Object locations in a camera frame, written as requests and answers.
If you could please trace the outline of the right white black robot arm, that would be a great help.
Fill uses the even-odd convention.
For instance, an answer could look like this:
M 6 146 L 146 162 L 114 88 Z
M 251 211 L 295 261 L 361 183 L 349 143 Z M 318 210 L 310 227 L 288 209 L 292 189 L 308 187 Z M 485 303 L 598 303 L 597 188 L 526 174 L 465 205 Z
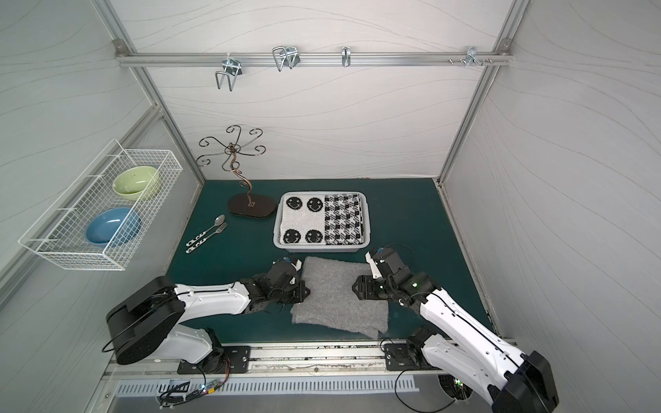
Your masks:
M 396 250 L 366 254 L 370 275 L 352 290 L 361 300 L 387 300 L 419 314 L 426 325 L 386 354 L 401 371 L 442 370 L 442 389 L 451 398 L 478 394 L 494 412 L 552 412 L 559 394 L 549 361 L 524 353 L 482 325 L 423 272 L 413 273 Z

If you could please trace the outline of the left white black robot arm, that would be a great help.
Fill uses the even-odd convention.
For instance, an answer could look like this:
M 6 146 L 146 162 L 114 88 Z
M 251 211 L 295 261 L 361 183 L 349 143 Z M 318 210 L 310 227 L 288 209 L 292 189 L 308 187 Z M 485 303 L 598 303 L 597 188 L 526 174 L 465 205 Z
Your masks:
M 265 274 L 211 286 L 175 284 L 159 276 L 108 312 L 110 340 L 102 351 L 114 354 L 120 365 L 177 359 L 204 373 L 218 372 L 227 357 L 217 335 L 184 323 L 259 313 L 273 304 L 299 304 L 310 295 L 301 279 L 302 266 L 297 256 L 285 256 Z

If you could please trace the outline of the grey scarf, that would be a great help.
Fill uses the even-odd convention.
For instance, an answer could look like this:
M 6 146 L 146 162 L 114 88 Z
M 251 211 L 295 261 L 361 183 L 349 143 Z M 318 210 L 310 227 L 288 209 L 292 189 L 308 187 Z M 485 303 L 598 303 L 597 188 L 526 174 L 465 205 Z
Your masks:
M 377 339 L 388 331 L 389 306 L 385 301 L 358 299 L 352 287 L 361 275 L 372 275 L 368 264 L 308 256 L 302 280 L 310 294 L 294 305 L 292 321 Z

